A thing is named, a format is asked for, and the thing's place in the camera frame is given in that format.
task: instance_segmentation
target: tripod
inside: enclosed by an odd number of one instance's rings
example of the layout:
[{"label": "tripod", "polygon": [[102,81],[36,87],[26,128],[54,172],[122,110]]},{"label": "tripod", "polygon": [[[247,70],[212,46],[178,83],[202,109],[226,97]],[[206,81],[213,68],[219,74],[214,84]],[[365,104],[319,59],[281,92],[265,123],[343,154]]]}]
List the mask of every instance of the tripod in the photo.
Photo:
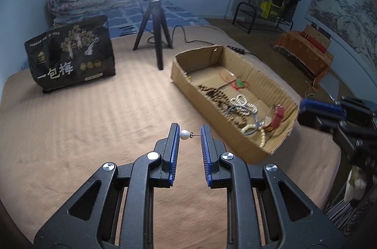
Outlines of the tripod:
[{"label": "tripod", "polygon": [[167,46],[172,49],[173,44],[170,38],[169,30],[167,28],[164,10],[161,7],[161,0],[149,0],[149,7],[144,13],[143,21],[141,22],[140,30],[138,32],[138,36],[136,37],[133,50],[136,50],[139,46],[141,36],[144,33],[145,27],[147,25],[147,22],[149,21],[151,13],[152,13],[152,21],[153,21],[153,32],[155,34],[157,67],[159,70],[163,70],[164,61],[163,61],[163,47],[161,43],[161,26],[163,28],[163,31],[166,37]]}]

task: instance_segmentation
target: cardboard box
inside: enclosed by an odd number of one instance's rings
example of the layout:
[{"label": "cardboard box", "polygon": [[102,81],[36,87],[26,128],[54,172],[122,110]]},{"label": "cardboard box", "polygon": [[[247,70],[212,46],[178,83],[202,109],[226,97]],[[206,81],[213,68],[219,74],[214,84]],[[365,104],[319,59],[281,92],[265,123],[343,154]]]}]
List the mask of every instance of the cardboard box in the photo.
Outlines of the cardboard box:
[{"label": "cardboard box", "polygon": [[318,41],[323,47],[328,48],[331,40],[325,37],[321,32],[319,32],[316,28],[312,27],[311,25],[307,24],[304,32],[313,37],[316,41]]},{"label": "cardboard box", "polygon": [[321,28],[320,26],[318,26],[317,24],[315,24],[314,22],[311,23],[311,26],[318,30],[319,33],[323,34],[327,39],[331,39],[331,34],[330,33],[327,33],[323,28]]},{"label": "cardboard box", "polygon": [[327,51],[327,48],[323,47],[321,43],[319,43],[314,37],[311,37],[310,35],[306,34],[305,31],[301,32],[302,37],[306,38],[308,41],[310,41],[315,47],[317,47],[322,53],[325,53]]},{"label": "cardboard box", "polygon": [[[227,78],[234,76],[246,81],[248,87],[237,91],[227,84]],[[274,153],[292,131],[298,114],[297,104],[276,82],[229,48],[216,45],[181,52],[174,58],[171,77],[211,127],[248,163],[255,164]],[[258,119],[265,117],[272,105],[280,104],[285,108],[283,122],[276,130],[266,133],[266,145],[260,148],[260,132],[242,134],[204,93],[198,91],[199,84],[220,88],[230,98],[243,94],[249,103],[258,107]],[[252,117],[247,118],[248,123],[255,123]]]}]

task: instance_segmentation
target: bed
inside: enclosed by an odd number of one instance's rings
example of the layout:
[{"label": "bed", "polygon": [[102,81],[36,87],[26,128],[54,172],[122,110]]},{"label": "bed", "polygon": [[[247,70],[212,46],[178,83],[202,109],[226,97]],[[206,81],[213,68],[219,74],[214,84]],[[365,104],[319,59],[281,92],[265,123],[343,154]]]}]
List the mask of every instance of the bed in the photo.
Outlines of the bed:
[{"label": "bed", "polygon": [[[210,25],[205,19],[168,0],[161,1],[168,27]],[[148,5],[147,0],[48,0],[46,9],[50,29],[106,15],[109,36],[114,38],[138,33]],[[153,30],[152,17],[145,30]],[[21,70],[26,68],[29,68],[28,61],[25,61]]]},{"label": "bed", "polygon": [[[215,27],[189,26],[186,33],[189,40],[241,47]],[[112,39],[114,77],[48,95],[27,69],[5,83],[0,104],[0,197],[30,240],[103,163],[133,162],[166,137],[172,122],[194,133],[206,123],[170,79],[173,57],[202,44],[185,43],[178,30],[174,48],[164,49],[166,67],[158,71],[155,49],[147,43],[150,36],[143,35],[137,51],[132,51],[134,34]],[[253,56],[245,58],[300,101],[269,67]],[[221,139],[221,133],[213,135]],[[276,153],[260,164],[269,162],[283,169],[321,208],[339,166],[340,150],[330,135],[296,123]],[[224,248],[226,216],[225,190],[207,187],[200,140],[182,141],[174,186],[155,191],[155,248]]]}]

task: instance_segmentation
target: blue patterned sheet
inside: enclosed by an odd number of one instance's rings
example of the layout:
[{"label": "blue patterned sheet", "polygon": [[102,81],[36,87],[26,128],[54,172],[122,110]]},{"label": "blue patterned sheet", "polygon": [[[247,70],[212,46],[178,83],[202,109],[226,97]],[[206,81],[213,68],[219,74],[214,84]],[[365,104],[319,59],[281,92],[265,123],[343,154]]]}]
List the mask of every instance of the blue patterned sheet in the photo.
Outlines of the blue patterned sheet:
[{"label": "blue patterned sheet", "polygon": [[[126,36],[135,34],[139,31],[141,21],[143,20],[143,14],[147,10],[149,5],[148,1],[136,1],[130,5],[120,8],[113,8],[109,10],[97,11],[88,13],[80,17],[71,16],[59,16],[55,18],[54,26],[59,24],[72,24],[74,22],[80,22],[85,18],[106,15],[109,28],[110,38]],[[205,19],[197,17],[192,13],[182,9],[181,7],[171,3],[170,1],[162,1],[163,10],[166,16],[166,22],[169,27],[180,26],[210,26],[210,23]],[[147,23],[145,31],[152,31],[152,17]],[[21,70],[29,68],[29,62],[26,61]]]}]

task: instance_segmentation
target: red box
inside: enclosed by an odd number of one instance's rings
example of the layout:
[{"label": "red box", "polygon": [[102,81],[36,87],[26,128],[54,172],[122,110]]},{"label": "red box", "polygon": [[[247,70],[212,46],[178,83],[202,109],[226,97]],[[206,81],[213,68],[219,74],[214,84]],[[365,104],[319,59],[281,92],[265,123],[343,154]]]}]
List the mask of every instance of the red box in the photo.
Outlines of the red box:
[{"label": "red box", "polygon": [[305,33],[305,31],[301,32],[301,35],[306,38],[308,41],[310,41],[315,47],[317,47],[319,50],[321,50],[323,53],[326,52],[326,48],[319,42],[317,41],[314,37],[308,35]]}]

